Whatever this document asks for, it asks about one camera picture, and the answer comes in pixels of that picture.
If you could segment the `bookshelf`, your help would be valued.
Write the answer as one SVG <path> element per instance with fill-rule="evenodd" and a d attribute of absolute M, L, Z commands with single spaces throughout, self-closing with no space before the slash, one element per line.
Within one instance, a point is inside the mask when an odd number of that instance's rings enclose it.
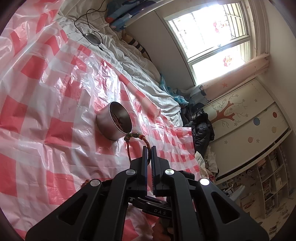
<path fill-rule="evenodd" d="M 218 184 L 272 238 L 295 207 L 288 162 L 280 144 L 258 163 Z"/>

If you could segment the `round silver metal tin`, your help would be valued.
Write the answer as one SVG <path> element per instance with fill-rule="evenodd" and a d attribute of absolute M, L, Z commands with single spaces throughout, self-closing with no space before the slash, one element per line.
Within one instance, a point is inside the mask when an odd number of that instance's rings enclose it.
<path fill-rule="evenodd" d="M 128 111 L 118 102 L 110 102 L 96 115 L 100 132 L 109 140 L 116 141 L 132 132 L 132 120 Z"/>

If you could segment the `black jacket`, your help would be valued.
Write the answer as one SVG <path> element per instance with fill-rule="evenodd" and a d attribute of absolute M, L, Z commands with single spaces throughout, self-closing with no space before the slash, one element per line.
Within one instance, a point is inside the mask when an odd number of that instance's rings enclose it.
<path fill-rule="evenodd" d="M 183 127 L 189 127 L 192 130 L 195 152 L 204 158 L 209 143 L 215 138 L 215 133 L 208 113 L 204 112 L 203 107 L 202 103 L 188 104 L 181 108 L 181 118 Z"/>

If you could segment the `white wardrobe with tree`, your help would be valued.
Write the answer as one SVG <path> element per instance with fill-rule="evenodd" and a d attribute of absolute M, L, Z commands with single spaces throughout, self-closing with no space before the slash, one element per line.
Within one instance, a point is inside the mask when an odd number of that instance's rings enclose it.
<path fill-rule="evenodd" d="M 290 131 L 273 97 L 253 79 L 203 108 L 214 130 L 216 181 L 254 164 Z"/>

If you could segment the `red white checkered plastic sheet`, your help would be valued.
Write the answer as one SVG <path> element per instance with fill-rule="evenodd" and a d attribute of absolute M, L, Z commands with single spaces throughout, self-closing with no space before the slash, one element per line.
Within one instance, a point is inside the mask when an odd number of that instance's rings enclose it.
<path fill-rule="evenodd" d="M 67 37 L 64 1 L 26 1 L 1 34 L 1 209 L 26 232 L 92 178 L 108 180 L 143 142 L 106 139 L 96 115 L 112 101 L 176 170 L 200 178 L 191 131 L 176 127 L 132 82 Z"/>

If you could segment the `light blue plastic bag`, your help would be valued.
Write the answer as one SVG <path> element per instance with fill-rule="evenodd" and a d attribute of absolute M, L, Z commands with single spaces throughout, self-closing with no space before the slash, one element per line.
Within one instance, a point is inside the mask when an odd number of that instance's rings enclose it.
<path fill-rule="evenodd" d="M 161 81 L 160 81 L 159 87 L 161 90 L 169 94 L 172 97 L 172 99 L 180 105 L 180 107 L 184 108 L 189 104 L 189 102 L 186 101 L 183 96 L 176 94 L 173 91 L 173 89 L 166 84 L 165 79 L 162 75 L 161 75 Z"/>

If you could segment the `pink star curtain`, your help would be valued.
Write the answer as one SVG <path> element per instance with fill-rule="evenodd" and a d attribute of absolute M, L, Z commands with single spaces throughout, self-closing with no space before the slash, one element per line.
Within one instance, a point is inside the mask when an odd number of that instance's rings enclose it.
<path fill-rule="evenodd" d="M 208 102 L 224 95 L 231 89 L 264 73 L 269 67 L 269 54 L 261 54 L 242 66 L 199 86 L 198 102 L 206 105 Z"/>

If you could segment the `window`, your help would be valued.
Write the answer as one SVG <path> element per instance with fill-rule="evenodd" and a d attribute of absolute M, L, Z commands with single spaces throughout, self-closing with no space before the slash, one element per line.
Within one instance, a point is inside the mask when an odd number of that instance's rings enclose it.
<path fill-rule="evenodd" d="M 200 85 L 252 59 L 251 30 L 243 1 L 215 1 L 165 18 Z"/>

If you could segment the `round grey charger puck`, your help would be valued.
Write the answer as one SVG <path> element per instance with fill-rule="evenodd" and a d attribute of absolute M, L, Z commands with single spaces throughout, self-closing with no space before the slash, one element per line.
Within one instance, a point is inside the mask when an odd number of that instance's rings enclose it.
<path fill-rule="evenodd" d="M 100 39 L 92 33 L 86 33 L 84 38 L 94 46 L 99 46 L 101 44 Z"/>

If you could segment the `striped pillow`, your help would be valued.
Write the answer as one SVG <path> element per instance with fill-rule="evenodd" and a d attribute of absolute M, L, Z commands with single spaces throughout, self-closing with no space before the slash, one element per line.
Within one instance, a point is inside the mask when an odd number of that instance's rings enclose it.
<path fill-rule="evenodd" d="M 122 39 L 127 44 L 129 44 L 129 45 L 137 48 L 138 51 L 141 52 L 141 54 L 142 54 L 143 57 L 145 57 L 146 59 L 148 59 L 148 60 L 151 61 L 151 58 L 150 58 L 148 52 L 146 51 L 146 49 L 136 39 L 134 39 L 132 36 L 128 35 L 125 30 L 123 30 L 121 32 L 121 36 L 122 36 Z"/>

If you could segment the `white grid bedsheet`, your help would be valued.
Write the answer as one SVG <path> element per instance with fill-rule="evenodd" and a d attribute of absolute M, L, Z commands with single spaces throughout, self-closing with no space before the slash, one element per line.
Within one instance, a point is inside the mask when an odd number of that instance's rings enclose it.
<path fill-rule="evenodd" d="M 102 57 L 153 102 L 168 121 L 183 125 L 180 105 L 160 89 L 161 75 L 152 62 L 137 48 L 127 44 L 120 33 L 114 32 L 105 21 L 106 1 L 64 1 L 56 20 L 68 38 L 87 47 Z M 84 35 L 92 33 L 101 44 L 94 46 Z"/>

